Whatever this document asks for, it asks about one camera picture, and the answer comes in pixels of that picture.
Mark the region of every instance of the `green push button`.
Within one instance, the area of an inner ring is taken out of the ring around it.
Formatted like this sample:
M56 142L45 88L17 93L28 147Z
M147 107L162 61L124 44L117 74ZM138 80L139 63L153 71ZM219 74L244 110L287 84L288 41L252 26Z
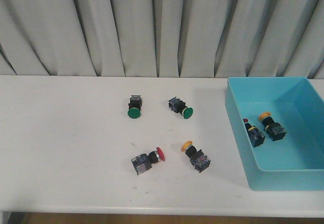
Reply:
M192 116L192 114L193 114L193 108L192 107L188 107L183 112L183 117L184 117L184 119L189 119Z
M127 112L128 116L132 119L139 118L141 116L141 111L138 110L138 108L133 107L128 110Z

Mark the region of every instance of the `blue plastic tray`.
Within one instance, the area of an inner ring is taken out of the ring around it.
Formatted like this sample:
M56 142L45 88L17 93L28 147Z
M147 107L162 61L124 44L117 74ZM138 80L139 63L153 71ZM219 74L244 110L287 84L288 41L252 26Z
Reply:
M306 78L229 78L226 109L252 190L324 190L324 102ZM282 140L263 131L265 111L286 129ZM243 118L262 145L252 147Z

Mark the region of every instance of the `gray curtain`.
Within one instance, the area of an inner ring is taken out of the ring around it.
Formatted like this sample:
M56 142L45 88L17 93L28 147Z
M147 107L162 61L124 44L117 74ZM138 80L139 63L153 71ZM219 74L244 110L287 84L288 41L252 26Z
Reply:
M324 78L324 0L0 0L0 74Z

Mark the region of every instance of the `floor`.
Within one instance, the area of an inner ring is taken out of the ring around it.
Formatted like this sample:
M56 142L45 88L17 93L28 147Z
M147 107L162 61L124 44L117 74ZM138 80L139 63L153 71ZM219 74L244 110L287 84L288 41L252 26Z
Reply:
M323 218L27 213L22 224L323 224Z

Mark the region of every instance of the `white table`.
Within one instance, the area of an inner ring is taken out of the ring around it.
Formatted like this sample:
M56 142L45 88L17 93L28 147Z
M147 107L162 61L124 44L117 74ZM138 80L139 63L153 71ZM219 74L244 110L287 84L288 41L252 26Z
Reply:
M324 96L324 81L312 81ZM249 189L225 109L226 79L0 76L0 210L324 217L324 191ZM130 95L142 116L127 116ZM194 108L185 120L173 96ZM180 151L211 159L202 173ZM137 176L131 159L166 161Z

